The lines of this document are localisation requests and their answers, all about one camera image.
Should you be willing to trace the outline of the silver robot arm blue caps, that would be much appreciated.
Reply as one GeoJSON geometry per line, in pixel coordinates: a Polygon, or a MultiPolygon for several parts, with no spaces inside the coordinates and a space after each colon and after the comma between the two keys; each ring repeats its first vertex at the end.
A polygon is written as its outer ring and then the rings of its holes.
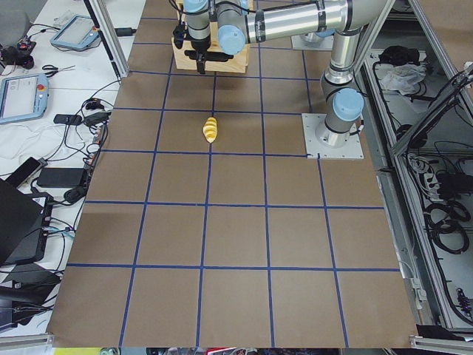
{"type": "Polygon", "coordinates": [[[355,135],[364,100],[350,88],[356,64],[367,49],[359,40],[366,27],[387,17],[391,1],[306,1],[252,10],[248,1],[171,1],[179,20],[173,36],[176,48],[189,41],[186,56],[205,73],[208,62],[226,62],[248,44],[290,38],[295,49],[329,50],[330,63],[321,79],[328,104],[315,129],[317,140],[330,148],[344,146],[355,135]]]}

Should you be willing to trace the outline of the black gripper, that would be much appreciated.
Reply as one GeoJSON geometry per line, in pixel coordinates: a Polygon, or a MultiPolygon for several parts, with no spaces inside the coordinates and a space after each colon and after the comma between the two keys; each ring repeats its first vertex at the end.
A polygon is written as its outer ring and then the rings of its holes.
{"type": "Polygon", "coordinates": [[[227,62],[234,58],[233,55],[229,55],[221,52],[208,52],[211,46],[210,38],[201,38],[191,40],[192,48],[197,52],[196,65],[197,71],[201,75],[205,75],[205,61],[213,62],[227,62]]]}

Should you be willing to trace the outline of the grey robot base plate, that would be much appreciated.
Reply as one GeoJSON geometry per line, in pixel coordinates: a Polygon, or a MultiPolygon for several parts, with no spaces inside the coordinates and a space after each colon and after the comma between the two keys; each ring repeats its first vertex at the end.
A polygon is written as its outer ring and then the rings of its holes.
{"type": "Polygon", "coordinates": [[[309,159],[362,160],[364,153],[353,122],[349,132],[334,133],[325,125],[325,114],[302,114],[306,156],[309,159]]]}

